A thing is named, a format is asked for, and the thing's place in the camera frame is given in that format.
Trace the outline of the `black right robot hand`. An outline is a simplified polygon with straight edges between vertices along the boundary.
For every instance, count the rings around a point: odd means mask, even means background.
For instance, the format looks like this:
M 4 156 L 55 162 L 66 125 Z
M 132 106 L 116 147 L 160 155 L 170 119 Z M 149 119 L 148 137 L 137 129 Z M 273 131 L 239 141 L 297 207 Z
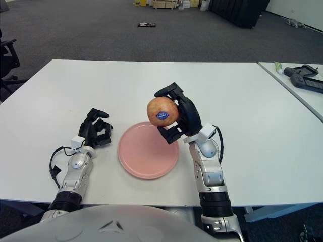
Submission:
M 166 97 L 176 106 L 179 113 L 175 119 L 175 126 L 157 126 L 160 134 L 168 144 L 177 141 L 182 135 L 187 137 L 197 134 L 202 128 L 201 119 L 194 103 L 183 94 L 183 90 L 173 82 L 172 84 L 158 90 L 154 97 Z

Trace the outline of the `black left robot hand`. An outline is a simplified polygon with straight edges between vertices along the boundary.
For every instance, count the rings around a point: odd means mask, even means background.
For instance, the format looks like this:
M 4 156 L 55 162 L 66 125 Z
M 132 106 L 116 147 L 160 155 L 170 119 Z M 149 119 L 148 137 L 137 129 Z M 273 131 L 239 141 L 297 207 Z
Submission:
M 85 146 L 90 146 L 95 149 L 98 146 L 104 146 L 111 143 L 113 126 L 104 121 L 103 118 L 109 118 L 109 115 L 106 112 L 95 108 L 92 108 L 87 114 L 78 133 L 78 136 L 85 139 Z

